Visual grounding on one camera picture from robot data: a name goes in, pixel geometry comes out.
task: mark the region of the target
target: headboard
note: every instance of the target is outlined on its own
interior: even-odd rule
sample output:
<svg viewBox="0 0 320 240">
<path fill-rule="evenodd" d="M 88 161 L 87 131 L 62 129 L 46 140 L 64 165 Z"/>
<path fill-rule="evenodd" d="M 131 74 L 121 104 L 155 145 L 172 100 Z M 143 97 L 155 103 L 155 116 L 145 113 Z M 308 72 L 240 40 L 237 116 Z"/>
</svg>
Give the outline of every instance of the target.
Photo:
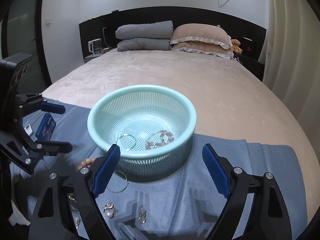
<svg viewBox="0 0 320 240">
<path fill-rule="evenodd" d="M 83 57 L 91 54 L 88 50 L 88 42 L 91 40 L 100 38 L 102 47 L 107 47 L 103 40 L 102 29 L 104 27 L 106 27 L 104 31 L 106 43 L 112 48 L 116 48 L 120 42 L 115 36 L 118 27 L 126 24 L 155 23 L 169 20 L 173 22 L 174 28 L 187 23 L 220 25 L 232 39 L 249 38 L 255 47 L 255 54 L 253 55 L 255 59 L 259 59 L 266 36 L 265 28 L 229 14 L 190 7 L 145 7 L 116 11 L 80 23 Z"/>
</svg>

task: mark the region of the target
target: blue fabric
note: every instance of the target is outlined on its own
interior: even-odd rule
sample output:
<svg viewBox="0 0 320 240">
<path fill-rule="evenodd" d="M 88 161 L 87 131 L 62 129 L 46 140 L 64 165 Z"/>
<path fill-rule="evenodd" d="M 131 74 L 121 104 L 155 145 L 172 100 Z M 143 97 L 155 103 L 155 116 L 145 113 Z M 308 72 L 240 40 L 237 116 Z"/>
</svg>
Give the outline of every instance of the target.
<svg viewBox="0 0 320 240">
<path fill-rule="evenodd" d="M 50 173 L 56 172 L 61 176 L 71 174 L 84 159 L 102 155 L 87 130 L 90 109 L 63 105 L 66 107 L 65 114 L 52 114 L 57 126 L 51 140 L 69 141 L 74 145 L 74 150 L 58 157 L 45 156 L 32 176 L 11 164 L 13 179 L 17 181 L 17 198 L 29 218 Z M 24 126 L 31 124 L 36 131 L 44 114 L 38 111 L 27 116 Z M 112 219 L 108 219 L 102 212 L 116 239 L 206 238 L 226 202 L 224 196 L 218 193 L 202 160 L 201 150 L 206 143 L 211 143 L 219 156 L 228 158 L 233 166 L 242 167 L 248 174 L 263 175 L 267 171 L 274 174 L 289 212 L 292 238 L 296 239 L 307 226 L 307 208 L 302 173 L 293 149 L 199 134 L 193 136 L 193 148 L 186 164 L 175 173 L 154 182 L 129 182 L 120 193 L 106 190 L 96 198 L 101 212 L 107 202 L 112 202 L 119 211 Z M 114 173 L 108 188 L 118 191 L 125 185 L 126 181 Z M 244 231 L 252 199 L 253 195 L 249 194 L 234 237 Z M 147 210 L 145 224 L 137 222 L 141 208 Z M 73 216 L 80 217 L 75 207 Z M 78 232 L 87 237 L 82 222 Z"/>
</svg>

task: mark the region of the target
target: pillow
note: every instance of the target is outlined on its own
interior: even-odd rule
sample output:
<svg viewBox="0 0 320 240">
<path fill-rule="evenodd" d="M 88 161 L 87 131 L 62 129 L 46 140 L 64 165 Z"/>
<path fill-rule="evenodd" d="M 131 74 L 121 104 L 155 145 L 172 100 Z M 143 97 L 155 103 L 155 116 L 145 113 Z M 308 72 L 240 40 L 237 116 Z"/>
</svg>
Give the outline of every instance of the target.
<svg viewBox="0 0 320 240">
<path fill-rule="evenodd" d="M 135 38 L 131 40 L 124 40 L 118 43 L 117 51 L 127 50 L 169 50 L 170 40 L 169 39 L 146 39 L 146 38 Z"/>
<path fill-rule="evenodd" d="M 172 50 L 182 50 L 233 59 L 233 52 L 231 49 L 224 49 L 220 45 L 207 44 L 197 41 L 179 42 L 178 44 L 174 44 L 172 46 Z"/>
<path fill-rule="evenodd" d="M 129 24 L 123 25 L 116 30 L 116 38 L 120 40 L 134 38 L 170 39 L 172 32 L 172 21 L 151 24 Z"/>
<path fill-rule="evenodd" d="M 179 26 L 172 34 L 170 44 L 184 41 L 200 41 L 230 49 L 231 37 L 221 28 L 207 24 L 190 23 Z"/>
</svg>

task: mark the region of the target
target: basket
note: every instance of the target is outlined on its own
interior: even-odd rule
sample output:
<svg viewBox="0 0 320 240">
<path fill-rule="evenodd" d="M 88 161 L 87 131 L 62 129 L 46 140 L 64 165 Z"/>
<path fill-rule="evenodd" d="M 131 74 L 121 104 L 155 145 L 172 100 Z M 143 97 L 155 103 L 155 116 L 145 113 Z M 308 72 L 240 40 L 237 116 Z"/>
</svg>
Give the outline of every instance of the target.
<svg viewBox="0 0 320 240">
<path fill-rule="evenodd" d="M 96 145 L 105 152 L 112 144 L 119 145 L 119 166 L 147 176 L 167 170 L 167 161 L 162 160 L 169 155 L 171 167 L 181 164 L 180 148 L 195 127 L 192 103 L 175 90 L 154 85 L 116 90 L 100 99 L 88 116 L 89 134 Z M 176 163 L 175 153 L 180 156 Z"/>
</svg>

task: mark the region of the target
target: basket rim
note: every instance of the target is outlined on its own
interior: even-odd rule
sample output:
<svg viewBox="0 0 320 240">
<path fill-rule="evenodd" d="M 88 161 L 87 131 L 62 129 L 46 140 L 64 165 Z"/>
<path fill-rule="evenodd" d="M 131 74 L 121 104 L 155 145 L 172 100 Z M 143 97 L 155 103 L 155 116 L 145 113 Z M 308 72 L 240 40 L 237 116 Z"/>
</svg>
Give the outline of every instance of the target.
<svg viewBox="0 0 320 240">
<path fill-rule="evenodd" d="M 128 86 L 124 88 L 120 88 L 118 90 L 115 90 L 107 95 L 105 95 L 103 98 L 101 98 L 91 109 L 87 126 L 89 134 L 92 138 L 92 140 L 95 142 L 95 144 L 100 147 L 101 149 L 105 150 L 106 152 L 111 147 L 111 144 L 104 141 L 100 135 L 96 131 L 95 123 L 97 122 L 98 114 L 101 112 L 103 107 L 106 105 L 106 103 L 112 101 L 115 98 L 118 98 L 119 96 L 128 94 L 128 93 L 134 93 L 136 91 L 141 92 L 141 89 L 146 89 L 148 92 L 151 90 L 154 92 L 162 93 L 167 96 L 170 96 L 177 100 L 182 107 L 187 112 L 188 116 L 188 125 L 185 129 L 185 131 L 179 136 L 179 138 L 175 139 L 173 142 L 164 145 L 160 148 L 151 149 L 151 150 L 143 150 L 143 151 L 121 151 L 121 158 L 126 159 L 136 159 L 136 160 L 143 160 L 143 159 L 150 159 L 150 158 L 157 158 L 161 157 L 162 155 L 168 154 L 169 152 L 172 152 L 176 150 L 177 148 L 184 145 L 192 136 L 195 128 L 196 128 L 196 110 L 191 101 L 181 93 L 167 88 L 163 86 L 157 86 L 157 85 L 134 85 L 134 86 Z"/>
</svg>

